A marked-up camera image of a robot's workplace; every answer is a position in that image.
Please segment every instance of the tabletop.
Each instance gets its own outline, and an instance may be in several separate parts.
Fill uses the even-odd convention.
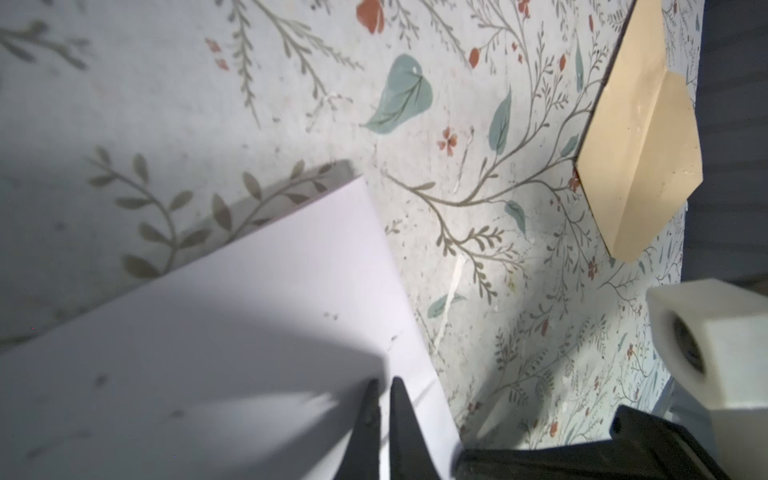
[[[703,1],[662,3],[693,99]],[[361,174],[464,443],[606,438],[669,378],[644,297],[684,234],[611,258],[574,170],[630,8],[4,2],[2,348]]]

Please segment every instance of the white plastic part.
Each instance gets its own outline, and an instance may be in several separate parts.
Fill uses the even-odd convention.
[[[768,297],[700,280],[654,287],[647,301],[656,350],[710,410],[718,462],[733,480],[768,478]]]

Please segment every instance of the yellow paper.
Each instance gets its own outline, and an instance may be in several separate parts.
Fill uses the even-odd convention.
[[[694,106],[667,70],[660,0],[635,2],[576,168],[608,252],[625,262],[701,183]]]

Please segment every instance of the table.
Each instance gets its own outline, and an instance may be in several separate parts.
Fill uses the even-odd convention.
[[[613,260],[573,169],[629,6],[3,5],[3,346],[363,174],[465,444],[607,437],[669,376],[644,292],[684,232]],[[691,97],[702,13],[664,1]]]

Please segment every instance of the beige envelope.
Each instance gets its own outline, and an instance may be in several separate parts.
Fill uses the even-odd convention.
[[[576,163],[608,252],[635,261],[702,181],[694,106],[667,70],[660,0],[639,0]]]

